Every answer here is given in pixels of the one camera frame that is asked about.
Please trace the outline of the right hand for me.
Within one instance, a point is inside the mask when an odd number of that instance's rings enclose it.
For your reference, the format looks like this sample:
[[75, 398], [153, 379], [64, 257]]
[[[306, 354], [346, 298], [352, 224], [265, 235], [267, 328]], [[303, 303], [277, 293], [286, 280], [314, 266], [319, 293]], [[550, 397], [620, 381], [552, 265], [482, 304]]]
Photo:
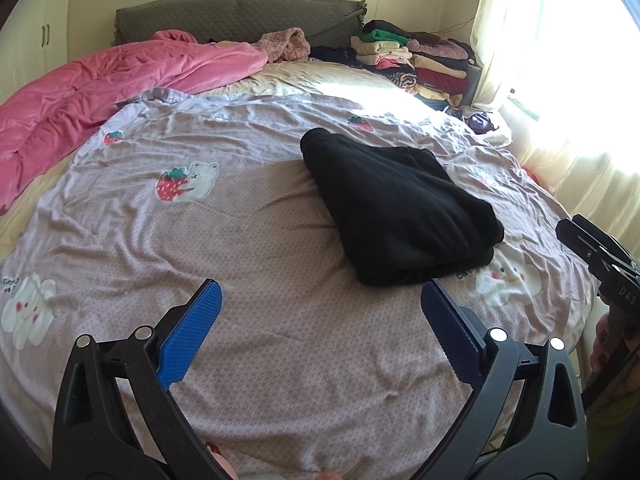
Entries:
[[624, 326], [612, 320], [612, 315], [602, 315], [594, 328], [594, 341], [589, 358], [593, 373], [600, 373], [611, 359], [613, 352], [624, 340]]

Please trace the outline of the left hand red nails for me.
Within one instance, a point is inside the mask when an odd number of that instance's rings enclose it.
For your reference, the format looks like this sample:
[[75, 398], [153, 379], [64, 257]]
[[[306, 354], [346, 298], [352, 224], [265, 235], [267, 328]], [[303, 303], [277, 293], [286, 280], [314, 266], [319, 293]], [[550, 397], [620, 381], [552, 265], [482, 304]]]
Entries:
[[[222, 469], [229, 475], [229, 477], [233, 480], [284, 480], [284, 477], [280, 476], [280, 474], [248, 474], [247, 476], [239, 476], [238, 473], [234, 470], [232, 465], [222, 456], [220, 449], [218, 446], [210, 441], [205, 443], [208, 452], [212, 454], [213, 458], [216, 462], [222, 467]], [[342, 480], [343, 477], [334, 471], [322, 472], [317, 477], [317, 480]]]

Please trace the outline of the green sleeve right forearm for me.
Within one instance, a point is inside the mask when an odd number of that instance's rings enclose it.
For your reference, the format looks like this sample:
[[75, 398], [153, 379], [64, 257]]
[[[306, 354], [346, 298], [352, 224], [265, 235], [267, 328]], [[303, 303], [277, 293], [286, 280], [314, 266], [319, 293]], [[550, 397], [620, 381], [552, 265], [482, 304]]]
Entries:
[[595, 413], [587, 416], [588, 453], [590, 463], [597, 463], [612, 445], [634, 411], [637, 400], [631, 394], [606, 401]]

